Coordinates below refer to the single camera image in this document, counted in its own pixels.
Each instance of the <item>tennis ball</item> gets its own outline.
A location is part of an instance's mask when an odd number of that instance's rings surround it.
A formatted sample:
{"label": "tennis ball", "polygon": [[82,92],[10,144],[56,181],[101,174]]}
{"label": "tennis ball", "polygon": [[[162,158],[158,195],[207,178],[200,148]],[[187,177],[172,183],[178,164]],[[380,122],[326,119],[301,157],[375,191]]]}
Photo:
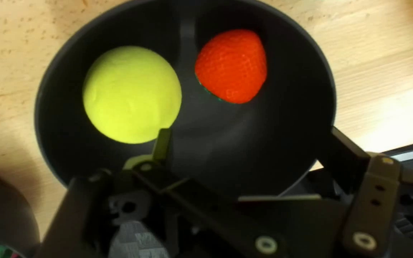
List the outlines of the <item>tennis ball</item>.
{"label": "tennis ball", "polygon": [[267,79],[267,56],[253,31],[228,31],[213,38],[195,62],[200,84],[230,104],[247,104]]}
{"label": "tennis ball", "polygon": [[158,54],[124,46],[104,54],[91,68],[83,107],[94,127],[124,144],[155,140],[181,109],[181,85]]}

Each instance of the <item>wooden table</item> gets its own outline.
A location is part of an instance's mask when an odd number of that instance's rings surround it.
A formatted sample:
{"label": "wooden table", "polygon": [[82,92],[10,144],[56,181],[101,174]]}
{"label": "wooden table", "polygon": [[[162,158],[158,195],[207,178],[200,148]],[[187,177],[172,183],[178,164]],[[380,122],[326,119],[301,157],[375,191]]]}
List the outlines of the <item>wooden table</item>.
{"label": "wooden table", "polygon": [[[0,0],[0,177],[29,200],[42,236],[65,188],[33,130],[35,98],[53,55],[122,0]],[[337,121],[367,151],[413,144],[413,0],[267,0],[301,23],[337,84]]]}

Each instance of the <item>black pan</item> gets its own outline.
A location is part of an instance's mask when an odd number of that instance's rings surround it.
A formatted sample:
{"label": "black pan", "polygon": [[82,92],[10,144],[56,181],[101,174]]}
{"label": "black pan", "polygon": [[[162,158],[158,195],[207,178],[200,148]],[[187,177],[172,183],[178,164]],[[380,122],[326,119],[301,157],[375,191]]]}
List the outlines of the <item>black pan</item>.
{"label": "black pan", "polygon": [[[257,32],[267,51],[268,79],[247,105],[218,101],[194,74],[198,51],[228,29]],[[323,150],[336,114],[334,84],[322,51],[296,22],[253,0],[135,0],[79,31],[40,85],[38,140],[63,184],[98,168],[119,171],[126,160],[152,151],[154,142],[125,145],[101,135],[82,104],[95,59],[126,45],[162,55],[182,84],[182,108],[172,127],[172,173],[224,198],[280,194]]]}

